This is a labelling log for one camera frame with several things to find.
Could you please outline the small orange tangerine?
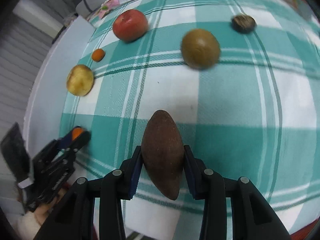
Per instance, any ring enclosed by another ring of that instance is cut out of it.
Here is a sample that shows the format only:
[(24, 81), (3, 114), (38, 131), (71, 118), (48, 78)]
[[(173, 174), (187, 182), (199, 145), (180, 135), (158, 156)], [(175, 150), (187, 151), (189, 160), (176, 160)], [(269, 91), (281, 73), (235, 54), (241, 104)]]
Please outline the small orange tangerine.
[(91, 58), (94, 62), (100, 62), (105, 56), (105, 51), (101, 48), (96, 49), (93, 51)]
[(80, 126), (72, 129), (72, 140), (74, 141), (77, 137), (79, 137), (84, 132), (84, 129)]

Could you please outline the purple sweet potato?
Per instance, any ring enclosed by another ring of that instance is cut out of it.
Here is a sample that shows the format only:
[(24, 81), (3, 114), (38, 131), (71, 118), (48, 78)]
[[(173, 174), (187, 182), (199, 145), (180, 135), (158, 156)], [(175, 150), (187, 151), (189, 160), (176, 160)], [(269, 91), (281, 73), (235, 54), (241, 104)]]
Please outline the purple sweet potato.
[(157, 189), (170, 200), (180, 191), (184, 145), (177, 125), (164, 110), (157, 110), (145, 128), (141, 152), (145, 169)]

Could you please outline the red apple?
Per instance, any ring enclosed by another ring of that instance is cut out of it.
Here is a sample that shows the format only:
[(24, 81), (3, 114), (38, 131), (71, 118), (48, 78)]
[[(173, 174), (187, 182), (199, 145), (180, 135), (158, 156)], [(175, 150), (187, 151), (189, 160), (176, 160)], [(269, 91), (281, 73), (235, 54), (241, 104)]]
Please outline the red apple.
[(132, 42), (142, 37), (149, 29), (146, 16), (139, 10), (130, 9), (120, 14), (112, 25), (117, 38)]

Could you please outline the brown round pear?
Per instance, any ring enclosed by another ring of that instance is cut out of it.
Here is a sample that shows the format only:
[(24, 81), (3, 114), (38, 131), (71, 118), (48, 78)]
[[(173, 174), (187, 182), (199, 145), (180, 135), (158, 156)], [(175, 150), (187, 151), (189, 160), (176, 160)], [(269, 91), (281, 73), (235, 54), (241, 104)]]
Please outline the brown round pear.
[(181, 54), (193, 69), (205, 70), (218, 63), (221, 49), (216, 37), (205, 29), (192, 29), (182, 38)]

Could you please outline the white board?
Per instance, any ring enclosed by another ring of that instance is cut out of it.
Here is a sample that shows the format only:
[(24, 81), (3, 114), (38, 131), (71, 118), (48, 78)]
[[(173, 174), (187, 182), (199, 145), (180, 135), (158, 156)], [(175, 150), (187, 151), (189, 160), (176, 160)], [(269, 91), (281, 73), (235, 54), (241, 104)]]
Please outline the white board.
[(67, 95), (66, 80), (78, 63), (95, 28), (78, 17), (50, 48), (38, 72), (23, 124), (23, 139), (30, 157), (59, 135)]

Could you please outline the grey curtain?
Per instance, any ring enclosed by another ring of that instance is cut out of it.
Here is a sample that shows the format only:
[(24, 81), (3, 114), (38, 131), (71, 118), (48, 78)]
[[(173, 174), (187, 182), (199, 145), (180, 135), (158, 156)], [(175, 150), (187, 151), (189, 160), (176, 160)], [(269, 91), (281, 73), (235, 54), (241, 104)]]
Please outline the grey curtain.
[(11, 14), (1, 28), (1, 137), (24, 115), (36, 76), (53, 38)]

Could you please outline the green plaid tablecloth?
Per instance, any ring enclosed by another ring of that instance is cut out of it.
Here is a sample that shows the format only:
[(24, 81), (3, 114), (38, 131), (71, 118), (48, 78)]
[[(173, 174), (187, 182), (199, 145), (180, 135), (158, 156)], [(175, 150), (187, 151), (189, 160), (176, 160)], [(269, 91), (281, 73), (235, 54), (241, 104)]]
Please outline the green plaid tablecloth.
[[(148, 31), (132, 42), (112, 30), (123, 12), (141, 11)], [(231, 19), (256, 21), (249, 34)], [(84, 97), (68, 94), (60, 133), (91, 132), (74, 178), (97, 179), (141, 143), (148, 120), (167, 111), (195, 157), (222, 176), (245, 176), (289, 232), (319, 217), (319, 21), (284, 0), (136, 0), (95, 21), (80, 63), (94, 73)], [(192, 29), (210, 31), (221, 55), (198, 70), (183, 60)], [(101, 48), (100, 62), (91, 58)]]

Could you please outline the dark dried fruit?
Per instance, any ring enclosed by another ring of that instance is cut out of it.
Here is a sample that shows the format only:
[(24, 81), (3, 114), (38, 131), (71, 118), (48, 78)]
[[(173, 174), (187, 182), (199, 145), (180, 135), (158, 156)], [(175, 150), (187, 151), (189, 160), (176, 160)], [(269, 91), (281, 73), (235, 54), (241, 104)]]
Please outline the dark dried fruit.
[(232, 28), (242, 34), (249, 34), (253, 32), (257, 26), (253, 17), (246, 14), (235, 15), (231, 19)]

